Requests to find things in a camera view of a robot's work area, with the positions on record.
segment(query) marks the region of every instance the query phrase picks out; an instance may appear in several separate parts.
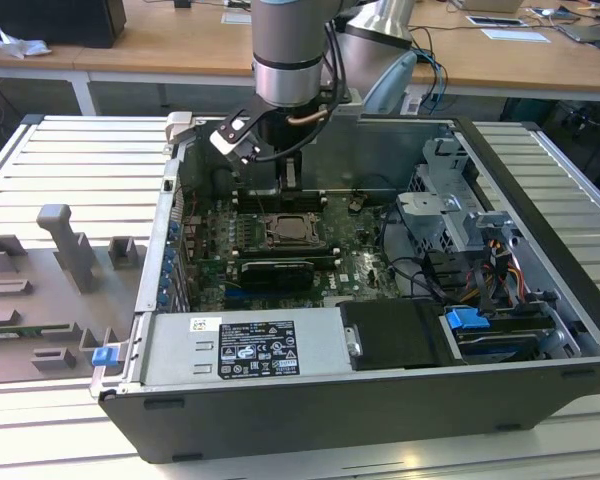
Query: wooden desk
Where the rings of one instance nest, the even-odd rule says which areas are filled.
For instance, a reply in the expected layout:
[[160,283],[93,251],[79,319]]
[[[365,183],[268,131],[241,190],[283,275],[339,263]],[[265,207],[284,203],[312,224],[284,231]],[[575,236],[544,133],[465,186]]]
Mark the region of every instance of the wooden desk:
[[224,8],[125,0],[125,10],[127,25],[115,47],[83,49],[74,68],[251,77],[251,26],[221,23]]
[[[574,10],[572,2],[564,2]],[[555,0],[533,0],[525,5],[555,8]],[[466,12],[450,14],[446,5],[429,1],[414,10],[411,24],[438,27],[471,26]],[[493,16],[517,15],[492,14]],[[524,18],[530,25],[537,23]],[[582,19],[583,25],[593,23]],[[539,98],[542,92],[600,93],[600,50],[574,42],[561,32],[549,28],[533,29],[547,37],[551,43],[512,42],[491,40],[481,30],[434,30],[431,29],[434,51],[440,63],[449,71],[449,85],[456,91],[469,89],[527,90],[527,97]],[[414,32],[422,48],[428,48],[425,32]],[[417,80],[426,80],[422,69]]]
[[[559,2],[529,0],[531,4],[555,7]],[[126,28],[114,48],[52,45],[51,55],[25,60],[0,52],[0,77],[67,80],[85,115],[98,111],[89,91],[93,81],[253,85],[251,27],[221,23],[223,8],[196,4],[191,9],[174,9],[170,1],[125,0],[125,9]],[[424,0],[416,5],[411,24],[470,27],[466,15],[448,12],[444,3]],[[447,92],[600,100],[600,50],[550,29],[534,31],[551,43],[491,40],[479,29],[431,29],[437,58],[449,72]],[[424,32],[414,32],[414,36],[427,47]],[[416,67],[416,88],[424,89],[432,80],[428,65]]]

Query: power supply label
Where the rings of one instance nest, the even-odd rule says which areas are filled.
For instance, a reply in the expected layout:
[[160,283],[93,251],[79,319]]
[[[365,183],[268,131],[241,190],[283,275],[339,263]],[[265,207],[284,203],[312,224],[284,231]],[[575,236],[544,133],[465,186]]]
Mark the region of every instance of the power supply label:
[[300,375],[293,322],[221,324],[218,375],[223,380]]

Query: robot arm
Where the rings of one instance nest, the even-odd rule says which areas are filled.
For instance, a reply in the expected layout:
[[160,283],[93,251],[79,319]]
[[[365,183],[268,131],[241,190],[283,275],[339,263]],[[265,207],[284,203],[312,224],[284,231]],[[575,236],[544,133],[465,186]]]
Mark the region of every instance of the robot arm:
[[[350,55],[351,49],[345,50],[345,54],[353,61],[343,60],[335,31],[332,26],[325,27],[341,11],[359,3],[357,0],[253,0],[256,94],[220,123],[211,142],[224,155],[236,155],[245,163],[285,161],[296,155],[320,133],[337,103],[342,101],[347,91],[345,63],[355,64],[356,74],[364,72],[362,76],[368,79],[374,74],[366,74],[370,69],[376,70],[380,65],[382,73],[409,50],[411,37],[406,24],[414,1],[380,0],[366,5],[349,23],[346,36],[355,39],[350,44],[358,52],[366,50],[358,57],[364,59],[371,55],[374,59],[373,65],[363,60],[372,67],[365,68],[359,59],[355,61],[355,51]],[[330,47],[332,60],[338,60],[331,62],[335,81],[330,92],[325,92],[320,85],[327,47]],[[274,148],[274,155],[260,155],[255,137],[250,134],[255,127],[259,137]]]

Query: slotted aluminum plate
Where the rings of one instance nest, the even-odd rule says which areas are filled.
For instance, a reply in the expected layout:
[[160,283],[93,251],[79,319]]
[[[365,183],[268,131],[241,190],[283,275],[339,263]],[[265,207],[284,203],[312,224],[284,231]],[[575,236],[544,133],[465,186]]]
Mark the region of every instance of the slotted aluminum plate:
[[40,207],[66,203],[92,246],[116,235],[147,245],[165,162],[165,118],[54,117],[21,126],[0,156],[0,235],[50,247]]
[[[517,123],[475,125],[600,288],[600,192],[544,134]],[[478,185],[496,210],[506,210],[486,178]]]

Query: blue tab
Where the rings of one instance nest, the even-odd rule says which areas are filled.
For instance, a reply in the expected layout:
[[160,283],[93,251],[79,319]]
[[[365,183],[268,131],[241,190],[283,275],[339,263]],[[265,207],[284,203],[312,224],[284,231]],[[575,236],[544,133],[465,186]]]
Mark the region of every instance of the blue tab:
[[93,352],[91,364],[94,367],[115,367],[118,365],[120,347],[99,347]]
[[477,308],[454,308],[445,316],[452,329],[489,328],[491,326],[489,320],[478,315]]

